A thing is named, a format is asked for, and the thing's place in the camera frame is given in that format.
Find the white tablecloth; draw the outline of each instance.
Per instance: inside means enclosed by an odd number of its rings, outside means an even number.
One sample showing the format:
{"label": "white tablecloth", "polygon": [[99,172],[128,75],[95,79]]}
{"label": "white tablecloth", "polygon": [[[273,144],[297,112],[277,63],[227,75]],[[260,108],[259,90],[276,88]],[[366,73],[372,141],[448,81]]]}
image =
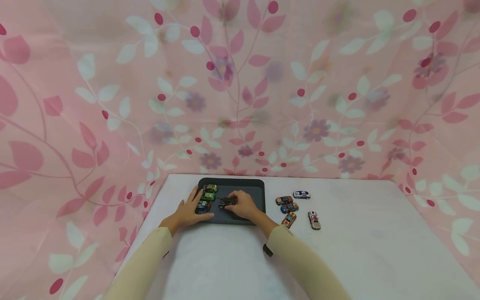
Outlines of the white tablecloth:
{"label": "white tablecloth", "polygon": [[[123,264],[203,177],[168,176]],[[311,193],[310,200],[297,200],[291,231],[324,259],[352,299],[480,299],[479,288],[392,182],[239,178],[265,182],[266,213],[276,222],[284,217],[276,197]],[[319,231],[310,228],[310,210],[319,215]],[[264,254],[265,242],[251,226],[200,224],[178,232],[147,299],[306,299],[281,262]]]}

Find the black tray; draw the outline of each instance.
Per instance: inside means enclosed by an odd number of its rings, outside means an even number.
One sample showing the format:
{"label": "black tray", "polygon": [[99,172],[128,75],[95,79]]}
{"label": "black tray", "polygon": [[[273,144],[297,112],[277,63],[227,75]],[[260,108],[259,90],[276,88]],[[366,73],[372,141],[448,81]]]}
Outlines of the black tray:
{"label": "black tray", "polygon": [[204,221],[205,223],[253,225],[251,221],[218,207],[220,199],[227,197],[235,190],[242,190],[250,194],[258,209],[265,212],[265,184],[259,179],[202,178],[198,182],[197,194],[206,184],[216,184],[218,191],[215,193],[216,199],[212,201],[212,207],[208,212],[197,211],[198,214],[215,214],[213,218]]}

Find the pink backdrop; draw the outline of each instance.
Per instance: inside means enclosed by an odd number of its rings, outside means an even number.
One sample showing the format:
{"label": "pink backdrop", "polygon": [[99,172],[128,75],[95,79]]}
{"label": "pink backdrop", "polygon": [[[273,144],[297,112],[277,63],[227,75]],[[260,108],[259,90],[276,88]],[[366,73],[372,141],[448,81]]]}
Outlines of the pink backdrop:
{"label": "pink backdrop", "polygon": [[100,299],[172,172],[393,180],[480,283],[479,20],[480,0],[3,1],[0,298]]}

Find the left hand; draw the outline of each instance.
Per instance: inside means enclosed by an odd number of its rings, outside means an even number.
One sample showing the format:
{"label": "left hand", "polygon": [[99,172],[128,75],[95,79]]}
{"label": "left hand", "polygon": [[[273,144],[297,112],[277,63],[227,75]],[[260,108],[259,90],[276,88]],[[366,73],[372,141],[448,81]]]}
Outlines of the left hand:
{"label": "left hand", "polygon": [[203,194],[203,189],[201,189],[197,196],[195,197],[195,192],[197,191],[198,185],[196,185],[187,201],[180,201],[179,207],[177,210],[167,218],[165,218],[159,227],[167,227],[170,230],[171,235],[173,236],[178,228],[190,226],[196,224],[200,221],[205,221],[213,218],[214,214],[201,214],[198,215],[195,213],[197,205],[200,201],[200,198]]}

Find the sleeve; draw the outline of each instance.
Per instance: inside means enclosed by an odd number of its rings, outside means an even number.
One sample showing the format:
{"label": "sleeve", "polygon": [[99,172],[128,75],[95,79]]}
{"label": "sleeve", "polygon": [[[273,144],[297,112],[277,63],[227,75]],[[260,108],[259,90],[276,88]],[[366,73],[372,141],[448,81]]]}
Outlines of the sleeve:
{"label": "sleeve", "polygon": [[286,264],[311,300],[350,300],[330,268],[285,226],[272,230],[267,247]]}
{"label": "sleeve", "polygon": [[103,300],[145,299],[158,265],[172,245],[166,227],[154,229],[114,279]]}

